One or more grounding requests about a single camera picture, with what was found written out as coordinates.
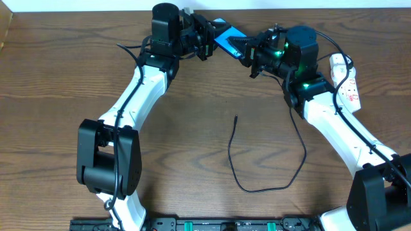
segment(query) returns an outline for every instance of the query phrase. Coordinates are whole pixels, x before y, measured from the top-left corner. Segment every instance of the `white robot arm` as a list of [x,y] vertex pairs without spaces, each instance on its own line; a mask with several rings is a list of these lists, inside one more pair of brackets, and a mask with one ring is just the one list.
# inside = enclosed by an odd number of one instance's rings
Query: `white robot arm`
[[[121,118],[119,124],[120,128],[130,126],[133,130],[139,131],[154,103],[167,90],[166,73],[160,71],[159,68],[150,67],[148,65],[142,66],[142,70],[143,82],[125,107],[123,118]],[[140,70],[139,68],[136,68],[134,70],[132,81],[125,89],[124,93],[122,93],[114,106],[110,108],[108,112],[103,114],[99,120],[104,121],[104,124],[114,126],[118,109],[130,95],[139,79]],[[98,193],[97,196],[104,202],[112,199],[112,195],[104,192]],[[140,230],[146,217],[146,210],[140,204],[137,190],[134,191],[131,196],[126,196],[124,200],[117,200],[114,208],[118,213],[124,230]],[[113,225],[119,228],[116,217],[113,215],[113,211],[110,210],[110,213],[113,217]]]
[[[390,160],[395,154],[390,148],[384,146],[354,117],[352,113],[338,99],[342,112],[350,122],[377,145],[377,148]],[[357,135],[345,124],[339,115],[335,114],[332,102],[332,93],[326,92],[305,104],[305,118],[307,122],[317,128],[323,136],[334,147],[337,153],[348,167],[351,175],[364,168],[364,165],[377,166],[384,161],[362,142]],[[347,213],[347,207],[339,207],[335,210],[325,212],[320,216],[322,227],[325,231],[355,231]]]

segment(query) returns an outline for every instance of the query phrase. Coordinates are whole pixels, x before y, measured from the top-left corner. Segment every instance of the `wood grain surface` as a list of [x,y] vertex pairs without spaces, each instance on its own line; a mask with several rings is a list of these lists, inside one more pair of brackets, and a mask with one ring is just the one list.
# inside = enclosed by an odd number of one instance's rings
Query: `wood grain surface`
[[[355,116],[400,155],[411,152],[411,10],[201,11],[247,35],[279,23],[333,37],[355,62],[362,109]],[[140,44],[151,12],[17,13],[0,53],[0,229],[67,230],[73,218],[105,218],[76,181],[77,129],[118,99],[134,71],[116,47]],[[334,51],[321,38],[320,55]],[[328,61],[320,70],[329,76]],[[282,186],[302,148],[277,83],[248,77],[222,50],[180,62],[168,92],[140,133],[137,188],[150,214],[182,218],[314,215],[344,205],[352,178],[321,134],[295,115],[308,158],[285,191],[245,194],[231,173],[227,142],[244,187]]]

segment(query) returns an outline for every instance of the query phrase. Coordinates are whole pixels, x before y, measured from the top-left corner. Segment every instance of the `white power strip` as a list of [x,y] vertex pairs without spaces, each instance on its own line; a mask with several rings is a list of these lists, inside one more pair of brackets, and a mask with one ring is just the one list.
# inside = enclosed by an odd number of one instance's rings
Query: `white power strip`
[[[347,68],[345,66],[344,59],[341,54],[332,55],[329,58],[329,64],[331,66],[331,78],[334,82],[334,87],[345,78]],[[355,67],[349,70],[348,79],[341,85],[338,90],[338,96],[341,102],[351,113],[361,109],[360,97],[357,89],[357,83],[355,80],[356,70]]]

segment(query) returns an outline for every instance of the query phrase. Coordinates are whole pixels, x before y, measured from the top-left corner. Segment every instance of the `black wire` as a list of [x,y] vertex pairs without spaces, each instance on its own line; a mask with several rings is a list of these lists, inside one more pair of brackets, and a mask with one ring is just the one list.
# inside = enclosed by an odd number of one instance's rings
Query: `black wire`
[[299,166],[298,169],[296,170],[293,178],[290,180],[290,183],[288,183],[288,185],[286,185],[286,186],[284,186],[284,187],[273,187],[273,188],[259,189],[259,190],[247,190],[247,189],[244,189],[244,188],[241,186],[241,184],[239,183],[239,181],[238,181],[238,179],[237,179],[237,176],[236,176],[236,172],[235,172],[235,170],[234,170],[234,166],[232,165],[231,156],[230,156],[230,147],[231,147],[232,138],[234,137],[234,133],[236,132],[236,125],[237,125],[238,115],[236,115],[236,117],[234,118],[234,128],[232,129],[232,134],[231,134],[231,138],[230,138],[229,145],[228,145],[228,156],[229,156],[229,162],[230,162],[230,166],[231,166],[231,170],[232,170],[232,175],[234,176],[234,179],[235,179],[238,187],[239,187],[242,191],[244,191],[244,192],[246,192],[246,193],[262,193],[262,192],[267,192],[267,191],[283,190],[283,189],[288,188],[288,187],[294,182],[295,178],[297,177],[298,173],[300,172],[300,170],[301,170],[301,168],[302,168],[302,165],[303,165],[304,162],[306,161],[307,149],[306,149],[306,146],[304,145],[304,142],[302,141],[302,138],[301,138],[301,136],[300,136],[300,133],[299,133],[299,131],[298,131],[298,129],[297,129],[297,125],[295,125],[295,121],[294,121],[294,118],[293,118],[293,115],[292,115],[291,108],[290,108],[290,117],[291,117],[291,121],[293,122],[295,131],[297,132],[298,138],[300,138],[302,147],[304,148],[304,157],[302,158],[302,161],[301,161],[300,166]]
[[407,180],[407,178],[402,174],[402,172],[383,154],[381,153],[374,144],[371,144],[370,141],[368,141],[349,121],[348,119],[345,117],[345,115],[341,112],[341,108],[338,107],[337,104],[337,94],[338,94],[338,90],[341,87],[341,85],[348,79],[349,77],[349,68],[348,68],[348,61],[347,61],[347,56],[344,54],[344,52],[342,51],[341,47],[330,37],[328,37],[327,35],[319,32],[319,31],[315,31],[318,35],[320,35],[321,37],[324,37],[326,40],[330,41],[337,49],[338,51],[341,53],[344,62],[345,62],[345,67],[347,68],[347,73],[345,74],[345,78],[337,85],[337,87],[334,90],[333,93],[333,104],[335,107],[335,110],[337,111],[337,113],[340,115],[341,119],[346,123],[346,125],[348,127],[350,127],[350,129],[370,148],[371,151],[373,151],[375,154],[377,154],[377,156],[379,156],[381,159],[383,159],[391,168],[392,170],[400,177],[400,179],[402,179],[402,181],[408,186],[408,188],[411,189],[411,183]]
[[280,225],[283,227],[283,229],[285,229],[285,231],[290,231],[289,229],[284,227],[284,219],[286,218],[295,218],[298,219],[301,222],[302,227],[304,228],[303,231],[308,231],[307,227],[304,225],[304,223],[301,221],[300,218],[296,217],[296,216],[284,216],[281,220],[280,220]]
[[186,56],[185,58],[179,57],[179,60],[187,60],[190,58],[194,58],[197,54],[198,54],[198,48],[194,47],[194,51],[190,55]]
[[117,211],[116,211],[115,208],[113,208],[113,214],[114,214],[114,217],[117,219],[118,229],[119,229],[120,231],[123,231],[123,230],[124,230],[124,228],[123,228],[123,222],[121,222],[120,217],[118,216]]
[[290,77],[291,77],[292,74],[294,74],[294,72],[295,72],[296,70],[297,70],[296,67],[292,67],[290,70],[288,70],[287,78],[285,79],[285,90],[286,90],[287,92],[290,92],[290,91],[288,90],[288,87],[289,87],[289,85],[290,85]]
[[141,43],[141,47],[144,47],[144,49],[140,49],[140,55],[142,55],[144,52],[145,52],[145,47],[146,47],[146,45],[148,44],[147,42],[150,40],[152,38],[152,36],[151,35],[149,35],[149,36],[147,36],[147,37],[145,37],[144,39],[143,39],[143,42]]
[[[330,54],[324,55],[323,57],[317,59],[317,62],[319,62],[319,61],[321,61],[321,60],[323,60],[323,59],[325,59],[325,58],[327,58],[327,57],[330,57],[331,55],[335,55],[335,54],[340,54],[340,53],[339,53],[339,52],[331,52]],[[345,56],[350,59],[351,65],[354,65],[353,59],[352,59],[350,56],[348,56],[348,55],[345,55]]]
[[140,46],[124,46],[124,47],[128,49],[135,49],[135,48],[141,48],[141,45]]
[[117,111],[117,116],[116,120],[114,122],[114,128],[113,128],[113,149],[114,149],[114,193],[112,199],[107,200],[104,203],[104,209],[105,210],[112,210],[114,216],[116,217],[118,224],[119,224],[119,229],[123,230],[123,225],[122,222],[114,208],[114,204],[116,203],[117,197],[118,197],[118,192],[119,192],[119,160],[118,160],[118,125],[120,122],[120,119],[123,117],[123,112],[125,107],[127,106],[128,102],[131,100],[133,95],[136,93],[137,89],[140,87],[140,85],[143,82],[143,68],[138,64],[138,59],[137,57],[125,46],[121,44],[117,44],[121,49],[124,49],[131,57],[134,59],[136,62],[136,66],[139,68],[140,72],[140,79],[137,83],[137,85],[134,87],[134,89],[131,91],[131,93],[128,95],[127,99],[124,101],[120,109]]
[[271,76],[271,75],[268,75],[268,74],[264,74],[264,73],[262,73],[261,71],[259,72],[259,74],[262,75],[262,76],[265,76],[265,77],[273,78],[275,81],[277,81],[278,85],[281,87],[281,83],[280,83],[280,81],[278,80],[277,77]]

